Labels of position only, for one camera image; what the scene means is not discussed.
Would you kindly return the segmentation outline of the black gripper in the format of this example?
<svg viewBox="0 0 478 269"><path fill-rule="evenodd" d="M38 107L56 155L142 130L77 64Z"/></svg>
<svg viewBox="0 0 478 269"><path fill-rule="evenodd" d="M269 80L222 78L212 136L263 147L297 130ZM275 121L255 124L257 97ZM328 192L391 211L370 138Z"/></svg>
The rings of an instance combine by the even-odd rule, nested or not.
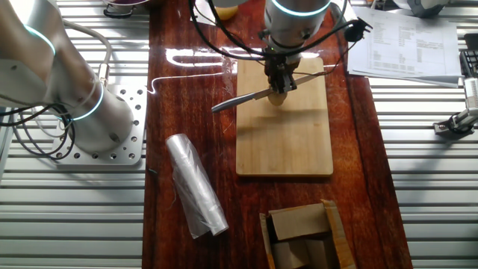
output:
<svg viewBox="0 0 478 269"><path fill-rule="evenodd" d="M264 73L268 77L270 89L278 93L296 90L293 72L299 66L299 54L291 56L265 56Z"/></svg>

